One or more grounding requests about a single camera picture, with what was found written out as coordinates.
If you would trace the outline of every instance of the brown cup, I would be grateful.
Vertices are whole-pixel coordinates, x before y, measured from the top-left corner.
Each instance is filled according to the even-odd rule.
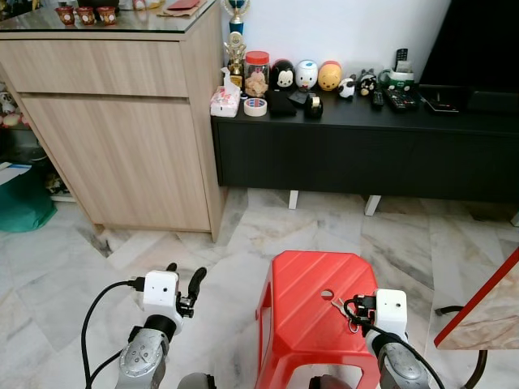
[[[115,24],[115,7],[114,6],[99,6],[96,8],[101,20],[105,22],[105,26]]]
[[[59,6],[56,8],[56,12],[59,15],[59,19],[66,26],[74,24],[74,7],[73,6]]]
[[[85,26],[91,26],[96,22],[94,9],[91,6],[79,6],[75,11],[78,13],[79,20],[81,20],[81,23]]]

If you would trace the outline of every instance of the stool hole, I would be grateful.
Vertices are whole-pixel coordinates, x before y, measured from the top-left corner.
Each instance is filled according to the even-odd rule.
[[[333,292],[330,289],[325,289],[321,292],[321,297],[324,300],[332,300],[333,299]]]

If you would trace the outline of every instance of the black tv console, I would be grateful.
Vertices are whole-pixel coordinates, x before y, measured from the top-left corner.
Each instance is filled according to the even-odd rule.
[[[212,118],[220,185],[519,203],[518,116],[377,111],[317,93],[320,120],[242,107]]]

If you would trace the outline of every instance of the television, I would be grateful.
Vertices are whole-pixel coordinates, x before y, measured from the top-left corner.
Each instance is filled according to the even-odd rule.
[[[421,86],[453,88],[468,108],[519,110],[518,18],[515,0],[452,0]]]

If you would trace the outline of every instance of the green bag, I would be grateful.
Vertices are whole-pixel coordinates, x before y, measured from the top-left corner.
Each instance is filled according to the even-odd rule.
[[[0,231],[23,233],[38,229],[56,207],[35,169],[0,185]]]

